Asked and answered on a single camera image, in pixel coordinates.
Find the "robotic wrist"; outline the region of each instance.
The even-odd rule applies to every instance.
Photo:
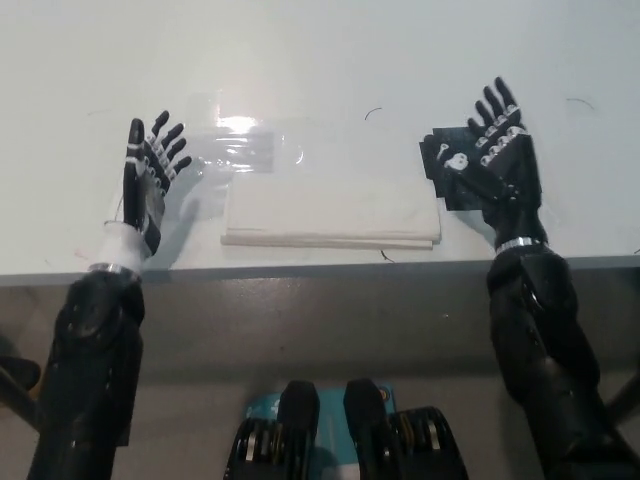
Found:
[[[538,218],[537,208],[506,205],[493,215],[485,214],[485,221],[493,226],[496,232],[494,243],[496,252],[501,246],[517,238],[530,238],[532,244],[548,243],[547,232]]]

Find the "white tabletop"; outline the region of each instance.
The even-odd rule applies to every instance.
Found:
[[[382,107],[366,128],[381,144],[392,132],[388,148],[405,138],[398,148],[411,158],[402,162],[415,168],[417,142],[434,127],[463,125],[496,75],[536,141],[552,247],[576,266],[640,264],[635,0],[10,0],[0,9],[0,284],[68,282],[86,271],[134,116],[152,120],[166,108],[189,132],[209,105],[216,118],[324,132],[304,150],[361,129]],[[396,172],[400,163],[381,153],[351,167]],[[336,163],[291,168],[326,174]],[[379,251],[222,247],[221,217],[209,207],[168,206],[150,278],[389,263]],[[441,222],[433,251],[385,253],[415,268],[485,268],[492,250],[469,226],[481,227],[477,212],[442,210]]]

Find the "black tape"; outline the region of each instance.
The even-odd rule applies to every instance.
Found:
[[[434,128],[433,135],[427,135],[420,142],[422,164],[427,178],[435,186],[438,198],[444,198],[447,210],[481,210],[482,205],[477,195],[469,191],[460,182],[456,182],[438,160],[440,145],[446,143],[455,152],[472,156],[476,137],[467,127]]]

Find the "scratch mark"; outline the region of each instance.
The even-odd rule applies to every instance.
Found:
[[[380,250],[380,254],[382,255],[382,258],[384,258],[386,261],[391,263],[396,263],[384,254],[384,250]]]
[[[568,97],[566,98],[567,102],[579,102],[579,103],[584,103],[586,106],[588,106],[591,110],[593,110],[594,112],[596,111],[596,107],[594,107],[591,103],[587,102],[586,100],[582,99],[582,98],[578,98],[578,97]]]
[[[82,251],[79,248],[76,248],[73,254],[78,258],[82,258],[83,260],[89,260],[89,257],[87,257],[84,253],[82,253]]]
[[[90,112],[87,112],[87,117],[90,117],[92,115],[98,115],[99,113],[107,113],[110,111],[111,111],[110,108],[102,108],[100,110],[91,110]]]
[[[370,115],[372,112],[375,112],[376,110],[382,110],[382,107],[376,107],[376,108],[374,108],[373,110],[369,110],[369,111],[367,112],[367,114],[364,116],[364,119],[366,120],[367,118],[369,118],[369,115]]]

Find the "white cloth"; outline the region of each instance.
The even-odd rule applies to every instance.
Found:
[[[239,174],[225,207],[225,245],[428,249],[440,239],[426,178]]]

